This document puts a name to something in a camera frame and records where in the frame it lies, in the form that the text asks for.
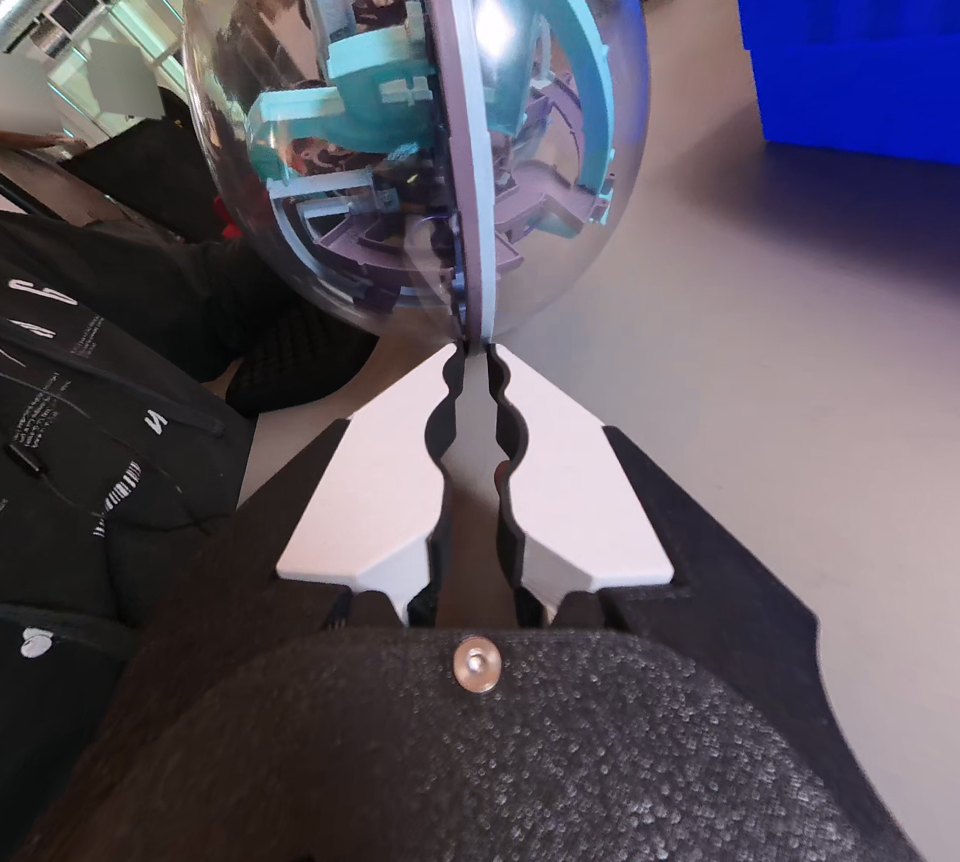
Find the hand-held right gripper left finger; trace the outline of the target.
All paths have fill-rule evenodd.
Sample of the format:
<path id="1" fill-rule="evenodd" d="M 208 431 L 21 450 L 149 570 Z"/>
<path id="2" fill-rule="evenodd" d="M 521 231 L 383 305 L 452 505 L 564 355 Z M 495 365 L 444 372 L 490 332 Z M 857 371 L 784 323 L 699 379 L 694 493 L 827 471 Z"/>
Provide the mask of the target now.
<path id="1" fill-rule="evenodd" d="M 459 346 L 448 343 L 347 420 L 278 560 L 282 580 L 386 597 L 401 620 L 431 584 L 431 538 L 444 512 L 445 447 L 428 425 L 455 403 Z"/>

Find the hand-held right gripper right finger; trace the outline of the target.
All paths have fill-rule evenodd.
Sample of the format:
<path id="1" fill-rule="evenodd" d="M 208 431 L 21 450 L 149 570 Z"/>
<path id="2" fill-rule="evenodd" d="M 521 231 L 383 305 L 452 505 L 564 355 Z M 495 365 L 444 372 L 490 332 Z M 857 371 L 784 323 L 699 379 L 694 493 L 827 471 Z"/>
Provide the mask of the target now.
<path id="1" fill-rule="evenodd" d="M 501 554 L 512 587 L 546 611 L 574 592 L 660 587 L 675 569 L 607 427 L 501 344 L 487 351 L 496 437 Z"/>

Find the clear maze ball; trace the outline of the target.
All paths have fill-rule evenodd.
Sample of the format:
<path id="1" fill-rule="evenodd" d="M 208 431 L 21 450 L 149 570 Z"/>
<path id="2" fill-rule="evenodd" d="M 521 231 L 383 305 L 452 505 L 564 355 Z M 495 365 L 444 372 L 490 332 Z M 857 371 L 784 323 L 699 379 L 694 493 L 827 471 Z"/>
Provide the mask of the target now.
<path id="1" fill-rule="evenodd" d="M 253 247 L 378 335 L 486 346 L 610 241 L 638 180 L 641 0 L 184 0 L 200 142 Z"/>

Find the person's left forearm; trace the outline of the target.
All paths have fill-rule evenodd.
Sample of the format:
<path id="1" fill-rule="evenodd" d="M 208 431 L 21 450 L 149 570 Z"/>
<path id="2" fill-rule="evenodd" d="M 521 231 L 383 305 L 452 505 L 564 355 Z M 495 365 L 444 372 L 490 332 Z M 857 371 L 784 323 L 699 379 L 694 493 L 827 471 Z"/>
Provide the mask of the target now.
<path id="1" fill-rule="evenodd" d="M 132 222 L 2 213 L 2 316 L 101 316 L 194 380 L 219 377 L 296 303 L 242 240 L 184 244 Z"/>

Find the black mesh chair seat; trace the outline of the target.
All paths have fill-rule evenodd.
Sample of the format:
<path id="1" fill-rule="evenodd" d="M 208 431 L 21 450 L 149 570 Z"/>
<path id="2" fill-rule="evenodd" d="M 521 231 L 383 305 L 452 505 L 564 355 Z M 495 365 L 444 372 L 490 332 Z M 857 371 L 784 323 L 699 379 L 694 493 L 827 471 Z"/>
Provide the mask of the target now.
<path id="1" fill-rule="evenodd" d="M 297 302 L 241 357 L 224 399 L 246 418 L 316 402 L 350 382 L 378 342 L 377 335 Z"/>

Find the person's black clothing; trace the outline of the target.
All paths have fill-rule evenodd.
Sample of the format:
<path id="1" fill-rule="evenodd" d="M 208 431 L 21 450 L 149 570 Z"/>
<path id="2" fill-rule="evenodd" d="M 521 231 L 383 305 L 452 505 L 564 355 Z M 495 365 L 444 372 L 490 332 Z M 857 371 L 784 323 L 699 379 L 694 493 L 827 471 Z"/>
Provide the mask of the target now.
<path id="1" fill-rule="evenodd" d="M 253 425 L 101 316 L 2 316 L 2 860 L 59 796 Z"/>

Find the black fabric panel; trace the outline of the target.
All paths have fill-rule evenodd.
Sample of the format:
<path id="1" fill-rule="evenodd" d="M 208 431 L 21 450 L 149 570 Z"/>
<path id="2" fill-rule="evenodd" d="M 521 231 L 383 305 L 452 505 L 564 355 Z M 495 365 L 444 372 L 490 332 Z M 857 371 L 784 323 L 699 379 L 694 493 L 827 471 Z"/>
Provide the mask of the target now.
<path id="1" fill-rule="evenodd" d="M 219 191 L 191 124 L 145 120 L 60 166 L 188 243 L 223 238 Z"/>

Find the blue plastic tray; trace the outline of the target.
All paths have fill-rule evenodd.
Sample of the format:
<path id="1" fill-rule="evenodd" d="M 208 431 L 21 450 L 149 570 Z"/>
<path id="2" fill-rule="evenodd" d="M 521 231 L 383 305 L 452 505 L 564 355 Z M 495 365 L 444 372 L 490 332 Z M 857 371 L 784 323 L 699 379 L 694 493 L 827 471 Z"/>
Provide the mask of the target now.
<path id="1" fill-rule="evenodd" d="M 958 166 L 959 0 L 736 0 L 766 142 Z"/>

